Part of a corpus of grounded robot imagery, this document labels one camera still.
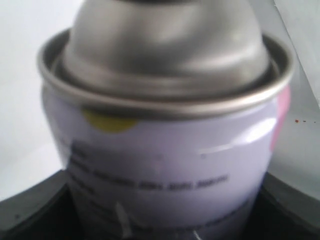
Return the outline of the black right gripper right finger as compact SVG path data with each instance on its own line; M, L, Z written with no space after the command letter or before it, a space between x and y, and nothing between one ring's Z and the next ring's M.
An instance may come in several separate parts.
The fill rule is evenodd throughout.
M267 173L246 225L246 239L319 238L320 201Z

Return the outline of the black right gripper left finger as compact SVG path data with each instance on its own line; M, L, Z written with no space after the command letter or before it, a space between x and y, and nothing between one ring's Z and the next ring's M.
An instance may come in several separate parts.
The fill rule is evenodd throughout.
M2 240L81 240L66 174L58 171L37 185L0 203Z

